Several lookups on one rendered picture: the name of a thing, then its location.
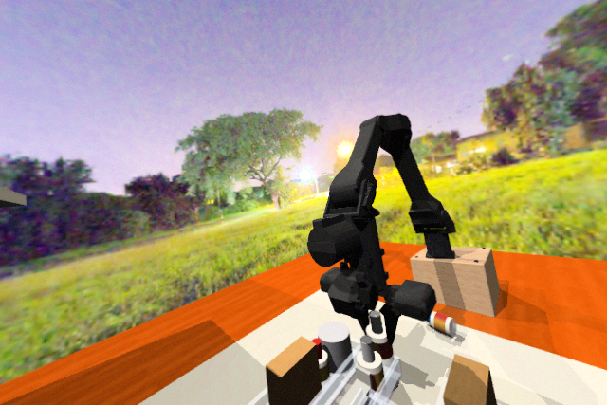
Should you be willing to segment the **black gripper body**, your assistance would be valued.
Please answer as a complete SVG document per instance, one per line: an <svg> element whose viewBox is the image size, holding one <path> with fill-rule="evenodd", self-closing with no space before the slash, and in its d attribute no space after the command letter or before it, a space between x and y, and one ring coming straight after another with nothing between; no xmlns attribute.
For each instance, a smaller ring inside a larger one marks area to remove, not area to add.
<svg viewBox="0 0 607 405"><path fill-rule="evenodd" d="M350 268L359 269L359 264L366 265L375 281L374 287L379 296L384 297L386 306L397 309L404 317L421 322L428 321L436 304L436 293L428 283L405 280L402 285L387 285L389 272L384 272L382 255L384 248L356 251L344 258ZM340 267L332 267L320 278L321 292L327 293Z"/></svg>

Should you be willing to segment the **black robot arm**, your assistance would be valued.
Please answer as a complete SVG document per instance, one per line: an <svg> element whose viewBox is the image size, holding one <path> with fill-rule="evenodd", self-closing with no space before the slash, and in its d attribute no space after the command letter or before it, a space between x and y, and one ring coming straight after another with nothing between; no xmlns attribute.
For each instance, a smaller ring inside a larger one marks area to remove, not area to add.
<svg viewBox="0 0 607 405"><path fill-rule="evenodd" d="M307 247L313 260L330 267L356 251L379 247L374 203L377 181L373 175L379 147L389 153L411 200L408 215L416 233L424 233L427 259L455 259L448 234L454 223L441 202L430 195L413 151L412 124L408 116L377 115L359 126L359 135L347 165L337 173L329 189L323 218L312 221ZM445 227L445 228L444 228ZM435 229L424 229L435 228ZM369 268L340 262L327 295L334 311L358 319L375 311L378 290Z"/></svg>

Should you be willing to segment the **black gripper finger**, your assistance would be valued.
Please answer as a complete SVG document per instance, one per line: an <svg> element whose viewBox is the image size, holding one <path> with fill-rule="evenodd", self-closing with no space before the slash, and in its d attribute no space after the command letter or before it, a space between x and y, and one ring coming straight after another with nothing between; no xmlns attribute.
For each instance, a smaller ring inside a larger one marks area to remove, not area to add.
<svg viewBox="0 0 607 405"><path fill-rule="evenodd" d="M379 311L384 315L387 340L389 345L392 345L395 339L398 319L402 314L397 309L386 306L386 304Z"/></svg>
<svg viewBox="0 0 607 405"><path fill-rule="evenodd" d="M363 312L362 316L360 318L358 318L357 321L360 323L365 336L367 336L366 329L367 329L367 326L370 324L369 310L367 310L366 312Z"/></svg>

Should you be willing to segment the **orange and white bottle with blue cap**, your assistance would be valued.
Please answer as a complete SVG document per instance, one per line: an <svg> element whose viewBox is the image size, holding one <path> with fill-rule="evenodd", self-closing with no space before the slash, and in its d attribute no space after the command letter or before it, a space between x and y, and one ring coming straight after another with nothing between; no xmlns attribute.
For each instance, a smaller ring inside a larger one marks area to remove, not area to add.
<svg viewBox="0 0 607 405"><path fill-rule="evenodd" d="M432 328L443 332L443 334L455 337L457 332L457 322L454 318L433 312L427 322L431 323Z"/></svg>

